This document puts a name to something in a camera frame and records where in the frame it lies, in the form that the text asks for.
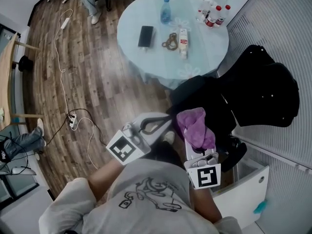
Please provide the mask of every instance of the gray t-shirt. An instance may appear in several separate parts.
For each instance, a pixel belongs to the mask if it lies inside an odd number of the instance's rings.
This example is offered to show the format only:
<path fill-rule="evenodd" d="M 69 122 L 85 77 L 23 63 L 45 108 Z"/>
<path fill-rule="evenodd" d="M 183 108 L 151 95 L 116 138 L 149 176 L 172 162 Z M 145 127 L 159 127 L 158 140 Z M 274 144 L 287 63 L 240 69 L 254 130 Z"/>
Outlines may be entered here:
<path fill-rule="evenodd" d="M 128 164 L 108 194 L 96 199 L 84 178 L 69 182 L 39 220 L 41 234 L 241 234 L 237 220 L 212 224 L 192 208 L 189 178 L 175 165 L 138 159 Z"/>

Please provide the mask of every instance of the round table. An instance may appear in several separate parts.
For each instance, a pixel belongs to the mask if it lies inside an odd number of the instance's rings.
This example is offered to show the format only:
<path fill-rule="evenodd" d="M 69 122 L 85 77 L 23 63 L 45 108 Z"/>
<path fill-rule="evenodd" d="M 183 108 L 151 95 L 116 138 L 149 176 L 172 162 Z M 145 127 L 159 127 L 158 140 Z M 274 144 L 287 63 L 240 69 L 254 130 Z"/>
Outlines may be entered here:
<path fill-rule="evenodd" d="M 229 35 L 225 25 L 209 28 L 196 20 L 202 0 L 170 0 L 171 21 L 160 22 L 164 0 L 136 0 L 122 13 L 118 27 L 118 45 L 133 71 L 144 82 L 157 78 L 167 88 L 175 89 L 185 80 L 215 71 L 225 57 Z M 152 46 L 143 50 L 137 46 L 141 27 L 153 26 Z M 162 47 L 171 32 L 188 31 L 188 57 L 182 59 L 179 49 Z"/>

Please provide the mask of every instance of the corrugated metal wall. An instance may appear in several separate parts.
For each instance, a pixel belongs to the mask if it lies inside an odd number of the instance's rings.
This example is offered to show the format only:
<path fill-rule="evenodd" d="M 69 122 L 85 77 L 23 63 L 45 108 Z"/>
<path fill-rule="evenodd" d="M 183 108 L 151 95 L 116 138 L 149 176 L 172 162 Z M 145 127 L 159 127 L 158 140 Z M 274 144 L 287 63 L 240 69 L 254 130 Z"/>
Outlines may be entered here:
<path fill-rule="evenodd" d="M 290 70 L 300 90 L 298 117 L 290 127 L 238 126 L 234 134 L 312 168 L 312 0 L 250 0 L 228 30 L 230 46 L 221 75 L 244 49 L 258 44 Z M 249 153 L 271 167 L 268 195 L 272 198 L 259 226 L 267 234 L 305 234 L 312 226 L 312 176 L 259 151 Z"/>

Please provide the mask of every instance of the purple towel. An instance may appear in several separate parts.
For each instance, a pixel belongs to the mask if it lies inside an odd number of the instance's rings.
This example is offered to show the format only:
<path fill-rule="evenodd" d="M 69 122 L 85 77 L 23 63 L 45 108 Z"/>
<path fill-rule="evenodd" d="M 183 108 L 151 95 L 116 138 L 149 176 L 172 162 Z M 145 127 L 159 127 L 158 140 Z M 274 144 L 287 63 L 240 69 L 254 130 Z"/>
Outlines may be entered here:
<path fill-rule="evenodd" d="M 194 148 L 215 148 L 215 134 L 205 126 L 205 116 L 202 107 L 185 110 L 176 116 L 184 138 Z"/>

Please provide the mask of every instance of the blue water bottle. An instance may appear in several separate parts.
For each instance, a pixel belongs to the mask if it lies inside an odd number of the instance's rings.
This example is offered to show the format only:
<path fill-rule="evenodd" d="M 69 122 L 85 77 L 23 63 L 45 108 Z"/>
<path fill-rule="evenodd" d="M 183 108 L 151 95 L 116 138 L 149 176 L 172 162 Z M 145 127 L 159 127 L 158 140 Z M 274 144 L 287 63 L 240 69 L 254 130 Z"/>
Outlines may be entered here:
<path fill-rule="evenodd" d="M 169 5 L 169 0 L 164 0 L 164 4 L 160 11 L 160 21 L 163 24 L 168 24 L 171 18 L 171 9 Z"/>

